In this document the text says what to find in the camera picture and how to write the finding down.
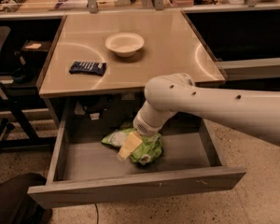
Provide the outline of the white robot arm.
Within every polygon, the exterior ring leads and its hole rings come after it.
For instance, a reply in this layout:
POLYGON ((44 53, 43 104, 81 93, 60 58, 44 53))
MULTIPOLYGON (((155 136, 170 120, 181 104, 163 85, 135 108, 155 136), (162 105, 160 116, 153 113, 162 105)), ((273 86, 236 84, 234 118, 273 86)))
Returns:
POLYGON ((200 88, 185 73, 158 76, 144 88, 146 101, 133 120, 134 131, 118 157, 127 159, 178 112, 208 119, 280 146, 280 91, 200 88))

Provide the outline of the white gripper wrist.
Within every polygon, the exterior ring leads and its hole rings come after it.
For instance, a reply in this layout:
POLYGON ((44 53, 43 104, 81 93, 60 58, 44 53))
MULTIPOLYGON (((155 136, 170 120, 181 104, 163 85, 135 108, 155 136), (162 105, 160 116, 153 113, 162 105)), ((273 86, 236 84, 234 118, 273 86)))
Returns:
POLYGON ((153 136, 161 129, 160 119, 140 110, 133 119, 133 127, 136 132, 128 134, 123 146, 120 148, 118 158, 121 161, 129 158, 142 144, 142 136, 153 136))

